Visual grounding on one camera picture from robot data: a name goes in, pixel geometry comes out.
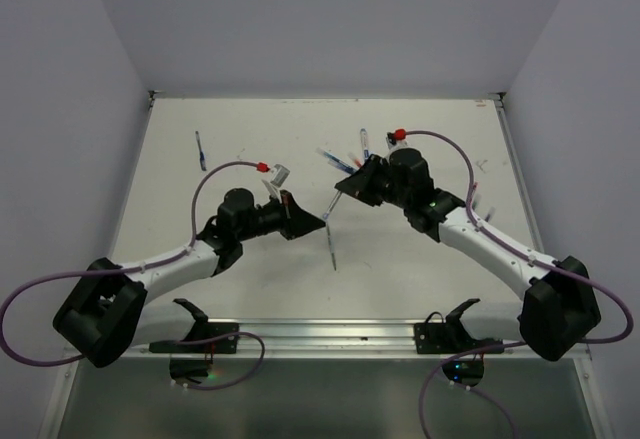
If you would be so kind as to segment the clear pen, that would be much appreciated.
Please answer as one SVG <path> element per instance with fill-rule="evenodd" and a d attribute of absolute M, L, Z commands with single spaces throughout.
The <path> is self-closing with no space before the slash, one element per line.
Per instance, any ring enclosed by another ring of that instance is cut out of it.
<path fill-rule="evenodd" d="M 333 210 L 335 209 L 338 201 L 340 200 L 342 196 L 342 193 L 340 191 L 336 192 L 336 194 L 334 195 L 334 197 L 331 199 L 331 202 L 329 203 L 325 213 L 323 214 L 323 220 L 325 222 L 327 222 L 329 220 L 329 217 L 331 215 L 331 213 L 333 212 Z"/>

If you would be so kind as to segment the grey pen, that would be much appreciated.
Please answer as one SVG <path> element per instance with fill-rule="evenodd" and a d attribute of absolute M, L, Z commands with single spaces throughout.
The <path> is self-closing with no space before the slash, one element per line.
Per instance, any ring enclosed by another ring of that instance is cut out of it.
<path fill-rule="evenodd" d="M 330 227 L 329 222 L 326 222 L 326 236 L 327 236 L 327 243 L 328 243 L 328 250 L 329 250 L 331 265 L 332 265 L 333 270 L 337 272 L 337 260 L 336 260 L 335 244 L 334 244 L 334 240 L 333 240 L 333 236 L 332 236 L 331 227 Z"/>

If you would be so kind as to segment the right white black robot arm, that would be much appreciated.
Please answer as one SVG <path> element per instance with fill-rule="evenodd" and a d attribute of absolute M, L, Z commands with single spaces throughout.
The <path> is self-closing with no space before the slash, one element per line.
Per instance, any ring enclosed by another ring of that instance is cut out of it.
<path fill-rule="evenodd" d="M 543 359 L 557 361 L 599 324 L 593 289 L 570 277 L 586 274 L 582 262 L 572 256 L 556 261 L 493 227 L 482 231 L 462 199 L 435 186 L 417 150 L 372 155 L 335 188 L 371 207 L 400 208 L 414 230 L 469 257 L 518 298 L 515 304 L 468 299 L 441 322 L 416 324 L 418 352 L 461 353 L 522 341 Z"/>

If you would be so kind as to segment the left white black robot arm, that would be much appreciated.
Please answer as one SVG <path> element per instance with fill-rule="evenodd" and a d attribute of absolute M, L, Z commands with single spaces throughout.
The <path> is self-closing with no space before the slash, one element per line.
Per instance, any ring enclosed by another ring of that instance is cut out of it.
<path fill-rule="evenodd" d="M 193 242 L 148 262 L 94 261 L 53 318 L 54 330 L 94 366 L 106 367 L 129 347 L 167 337 L 143 311 L 158 297 L 230 269 L 243 243 L 271 233 L 294 240 L 325 227 L 282 190 L 264 205 L 244 188 L 228 191 Z"/>

